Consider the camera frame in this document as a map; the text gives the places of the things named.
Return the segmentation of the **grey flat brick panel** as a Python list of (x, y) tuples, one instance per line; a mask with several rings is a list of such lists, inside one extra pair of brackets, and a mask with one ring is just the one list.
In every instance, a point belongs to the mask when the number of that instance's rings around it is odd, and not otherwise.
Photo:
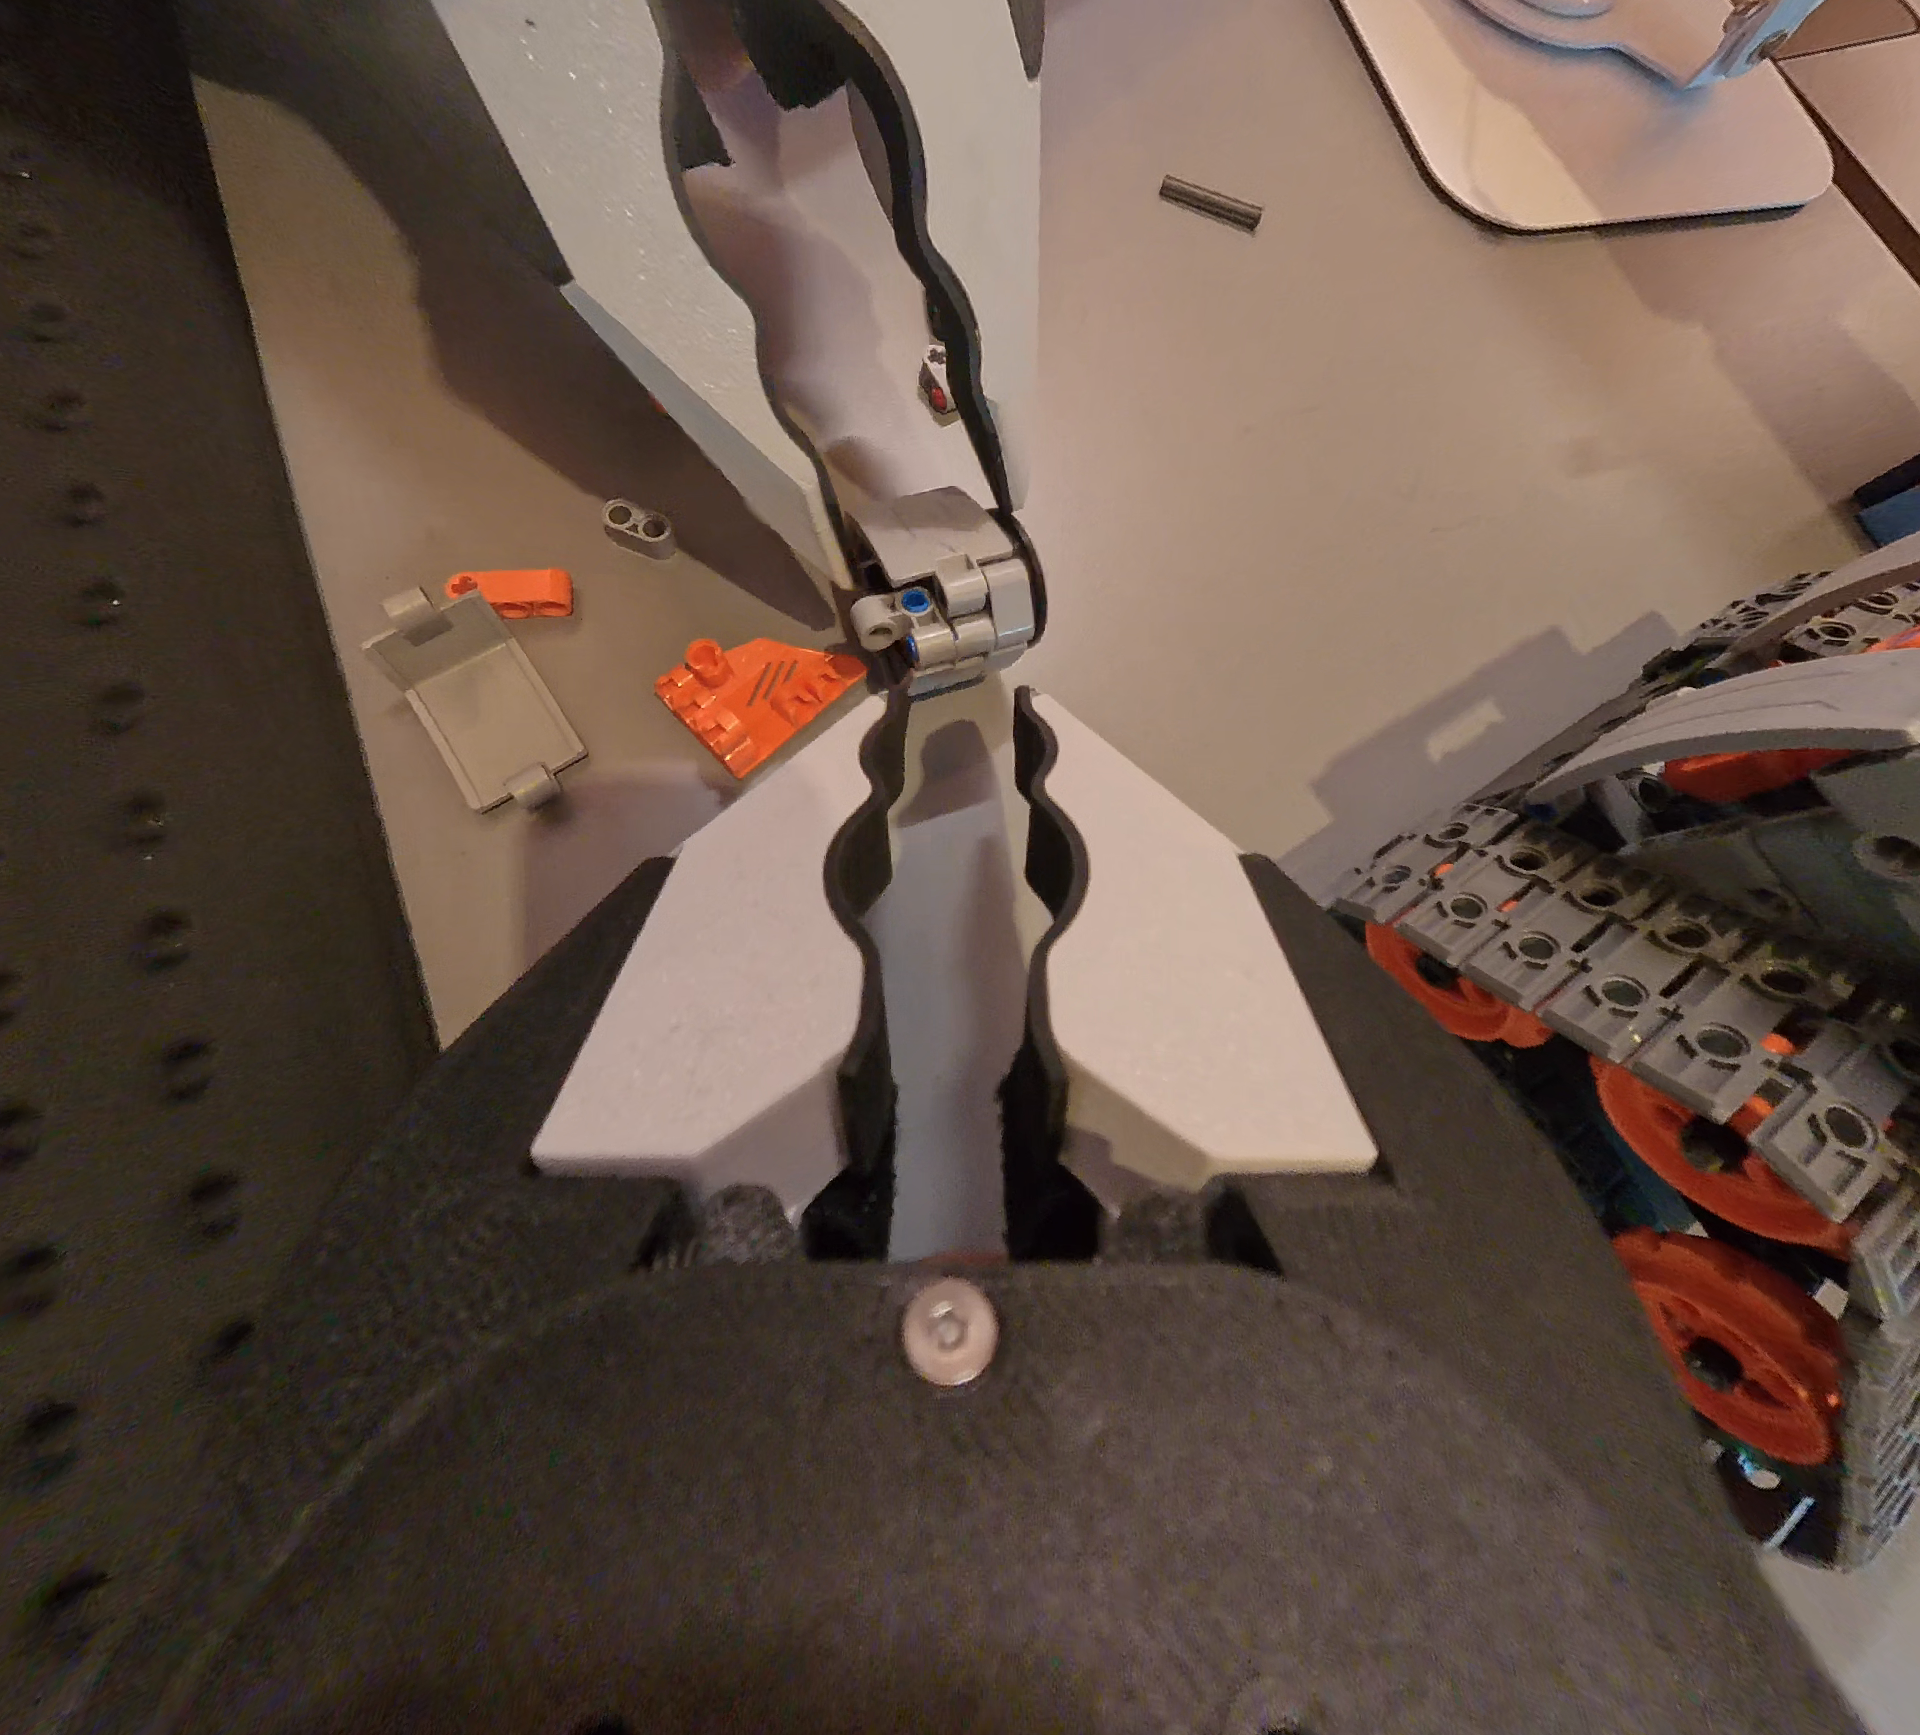
[(564, 798), (578, 738), (512, 629), (478, 595), (420, 589), (381, 603), (388, 627), (361, 655), (400, 691), (474, 814), (537, 814)]

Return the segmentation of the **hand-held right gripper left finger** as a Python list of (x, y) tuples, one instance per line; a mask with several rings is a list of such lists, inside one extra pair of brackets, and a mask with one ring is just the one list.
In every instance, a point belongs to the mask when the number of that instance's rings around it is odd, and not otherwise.
[(671, 856), (531, 1144), (562, 1176), (819, 1196), (885, 1160), (870, 932), (893, 878), (908, 701), (865, 697)]

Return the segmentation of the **black perforated pad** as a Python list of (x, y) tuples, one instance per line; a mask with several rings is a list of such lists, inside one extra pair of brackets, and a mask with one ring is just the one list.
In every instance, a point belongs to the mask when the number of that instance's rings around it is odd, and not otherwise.
[(4, 0), (4, 1732), (431, 1050), (174, 0)]

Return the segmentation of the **grey tracked brick vehicle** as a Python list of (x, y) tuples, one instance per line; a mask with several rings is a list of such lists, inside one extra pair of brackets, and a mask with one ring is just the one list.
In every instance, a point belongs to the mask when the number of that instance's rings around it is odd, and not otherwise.
[(1727, 605), (1331, 888), (1561, 1144), (1767, 1550), (1915, 1518), (1915, 535)]

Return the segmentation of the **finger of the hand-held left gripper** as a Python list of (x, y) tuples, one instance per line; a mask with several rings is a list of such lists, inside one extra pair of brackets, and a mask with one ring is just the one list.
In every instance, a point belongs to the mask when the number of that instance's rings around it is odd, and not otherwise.
[(834, 487), (772, 401), (678, 149), (691, 93), (662, 0), (302, 0), (564, 305), (803, 567), (852, 587)]
[(920, 145), (923, 233), (977, 349), (1009, 509), (1029, 483), (1039, 383), (1041, 87), (1009, 0), (832, 0), (876, 49)]

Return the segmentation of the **grey curved brick assembly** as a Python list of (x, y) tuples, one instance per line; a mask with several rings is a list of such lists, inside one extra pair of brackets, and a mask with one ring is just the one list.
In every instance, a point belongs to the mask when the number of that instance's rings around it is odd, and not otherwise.
[(1044, 573), (1017, 523), (957, 489), (842, 493), (852, 643), (909, 699), (964, 693), (1041, 639)]

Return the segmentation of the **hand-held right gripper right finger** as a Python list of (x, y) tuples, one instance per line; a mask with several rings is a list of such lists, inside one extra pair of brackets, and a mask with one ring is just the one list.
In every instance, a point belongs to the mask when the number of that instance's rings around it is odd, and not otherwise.
[(1039, 922), (1008, 1172), (1082, 1192), (1374, 1172), (1237, 846), (1048, 695), (1016, 693), (1011, 740)]

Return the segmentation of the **orange ribbed brick panel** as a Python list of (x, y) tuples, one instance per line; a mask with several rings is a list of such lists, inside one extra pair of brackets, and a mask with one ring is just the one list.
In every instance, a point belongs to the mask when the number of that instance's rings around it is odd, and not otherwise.
[(865, 663), (849, 653), (696, 641), (653, 683), (653, 695), (731, 780), (744, 782), (865, 681)]

